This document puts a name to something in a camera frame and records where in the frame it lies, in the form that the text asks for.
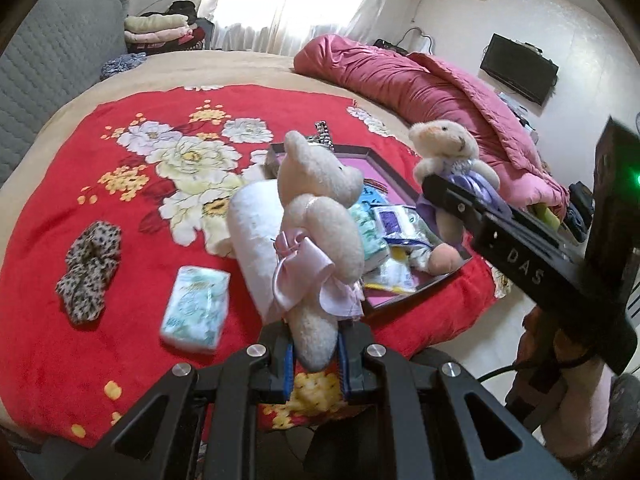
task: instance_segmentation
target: floral blanket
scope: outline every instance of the floral blanket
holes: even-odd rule
[[[25,204],[0,274],[0,396],[11,418],[92,446],[171,366],[222,362],[255,342],[260,318],[230,252],[226,208],[264,178],[270,142],[328,123],[337,144],[370,146],[407,179],[416,155],[353,100],[261,86],[142,92],[102,104],[60,148]],[[122,229],[120,266],[98,320],[76,328],[54,288],[65,253],[92,222]],[[230,304],[213,356],[159,340],[178,268],[231,274]],[[493,299],[474,258],[424,306],[374,326],[405,355],[468,328]],[[318,421],[344,407],[334,372],[296,375],[284,406],[263,406],[264,428]]]

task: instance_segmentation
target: white roll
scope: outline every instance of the white roll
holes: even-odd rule
[[[239,189],[226,215],[236,259],[263,324],[280,318],[271,309],[271,280],[277,263],[273,241],[280,232],[282,215],[275,179]]]

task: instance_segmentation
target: pink ribbon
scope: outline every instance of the pink ribbon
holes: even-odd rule
[[[284,312],[296,306],[312,290],[318,291],[322,309],[332,316],[362,316],[359,295],[353,286],[332,276],[335,265],[305,229],[281,231],[273,244],[278,265],[273,273],[273,301]]]

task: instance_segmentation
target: beige bed sheet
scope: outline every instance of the beige bed sheet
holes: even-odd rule
[[[407,126],[396,115],[353,92],[293,73],[292,58],[255,52],[172,52],[152,56],[141,66],[90,88],[66,104],[38,134],[18,168],[0,189],[0,266],[6,245],[25,202],[44,177],[49,164],[76,126],[97,105],[145,91],[164,91],[178,86],[259,84],[357,99],[358,104],[380,119],[402,142],[409,143]],[[0,399],[0,424],[23,436]]]

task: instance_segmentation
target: pink comforter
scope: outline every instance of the pink comforter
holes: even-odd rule
[[[545,203],[564,218],[568,192],[543,171],[524,128],[478,78],[426,54],[400,56],[334,34],[311,40],[294,58],[297,73],[375,100],[409,123],[446,119],[476,138],[480,158],[500,176],[514,207]]]

